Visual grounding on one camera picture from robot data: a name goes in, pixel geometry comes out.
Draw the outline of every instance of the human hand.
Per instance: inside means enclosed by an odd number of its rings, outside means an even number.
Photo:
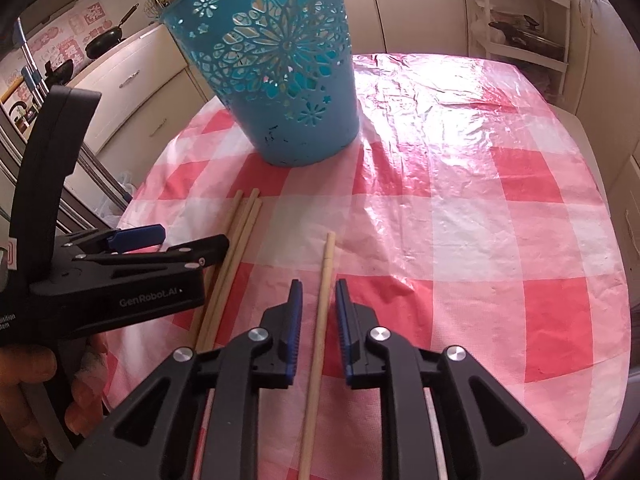
[[[106,382],[103,335],[92,336],[82,358],[81,369],[71,384],[74,402],[65,422],[75,434],[87,436],[102,421],[102,389]],[[18,446],[27,454],[36,452],[43,434],[20,390],[20,383],[41,383],[56,373],[53,352],[35,345],[0,348],[0,415]]]

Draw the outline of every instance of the wall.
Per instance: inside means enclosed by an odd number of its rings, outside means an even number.
[[[84,52],[86,45],[95,36],[118,25],[120,19],[136,3],[140,3],[140,7],[122,26],[126,38],[153,21],[145,14],[145,0],[79,0],[73,9],[47,24],[28,41],[42,75],[47,61],[50,60],[53,68],[56,68],[69,58],[74,60],[74,74],[80,72],[90,61]],[[24,65],[24,56],[20,51],[11,52],[0,61],[0,92],[4,92],[20,75]],[[29,96],[26,85],[21,85],[7,101],[7,110],[17,100],[25,101]]]

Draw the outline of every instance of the cabinet handle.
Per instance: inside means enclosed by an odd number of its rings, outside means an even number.
[[[131,74],[129,77],[127,77],[124,80],[124,83],[121,83],[119,88],[124,88],[126,85],[128,85],[129,83],[131,83],[140,73],[140,70],[136,70],[133,74]]]
[[[582,23],[582,28],[587,28],[587,24],[584,22],[584,16],[582,15],[582,0],[578,0],[578,13],[580,14],[580,23]]]
[[[636,244],[636,237],[634,236],[633,229],[631,228],[631,222],[629,221],[629,209],[625,209],[625,220],[626,220],[626,230],[629,233],[629,237],[631,238],[631,243],[634,245],[634,249],[636,250],[636,255],[640,258],[640,250],[638,250],[638,245]]]
[[[591,28],[593,29],[593,33],[597,36],[598,29],[596,28],[596,20],[593,15],[593,9],[595,9],[596,7],[600,7],[598,0],[591,0]]]
[[[165,124],[166,124],[166,117],[164,118],[164,121],[162,121],[159,124],[159,126],[154,130],[154,132],[151,135],[149,135],[149,137],[153,137],[156,133],[158,133]]]

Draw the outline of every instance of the metal screw cap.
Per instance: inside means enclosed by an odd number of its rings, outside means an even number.
[[[450,346],[447,348],[447,357],[452,361],[462,361],[466,357],[466,351],[462,346]]]
[[[388,328],[385,328],[383,326],[377,326],[371,329],[371,332],[369,332],[369,335],[375,341],[386,341],[391,337],[391,332],[389,331]]]
[[[252,328],[249,330],[249,339],[251,341],[264,341],[269,337],[269,332],[262,327]]]
[[[193,358],[193,350],[183,346],[174,351],[174,359],[179,363],[185,363]]]

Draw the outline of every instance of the table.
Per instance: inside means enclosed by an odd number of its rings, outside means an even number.
[[[165,247],[216,233],[236,190],[264,205],[217,343],[304,285],[300,361],[263,391],[261,480],[296,478],[326,232],[353,301],[422,348],[465,346],[596,473],[624,396],[626,281],[607,210],[575,143],[512,66],[445,56],[356,56],[361,129],[305,168],[267,165],[215,99],[164,150],[122,227],[160,222]],[[108,401],[186,343],[192,312],[109,334]],[[330,314],[312,473],[380,478],[380,402],[342,378]]]

